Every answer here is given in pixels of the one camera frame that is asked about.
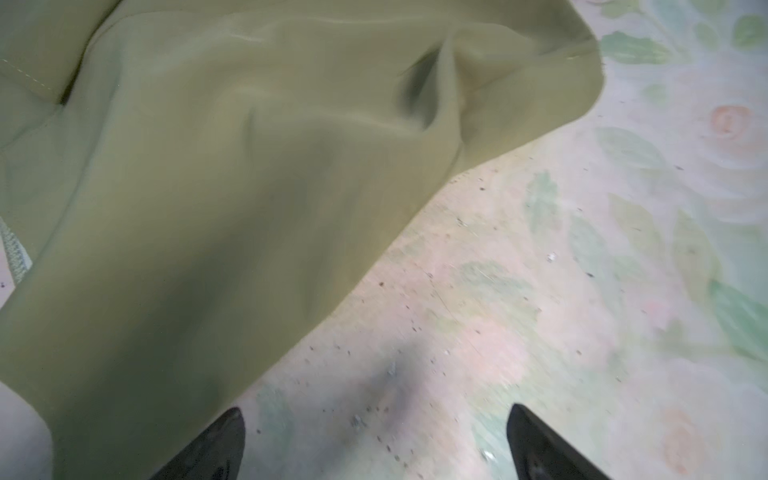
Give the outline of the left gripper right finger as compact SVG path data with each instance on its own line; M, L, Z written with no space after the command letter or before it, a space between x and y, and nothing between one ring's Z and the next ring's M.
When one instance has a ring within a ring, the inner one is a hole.
M512 405L506 438L520 480L609 480L594 463L523 404Z

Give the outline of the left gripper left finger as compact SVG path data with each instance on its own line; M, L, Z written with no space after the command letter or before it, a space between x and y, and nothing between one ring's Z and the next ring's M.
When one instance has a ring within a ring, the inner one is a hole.
M238 407L222 413L151 480L235 480L246 440L244 417Z

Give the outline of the olive green skirt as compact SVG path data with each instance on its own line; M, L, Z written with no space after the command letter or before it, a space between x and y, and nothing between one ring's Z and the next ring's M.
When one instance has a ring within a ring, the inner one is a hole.
M568 1L3 2L2 477L151 479L603 81Z

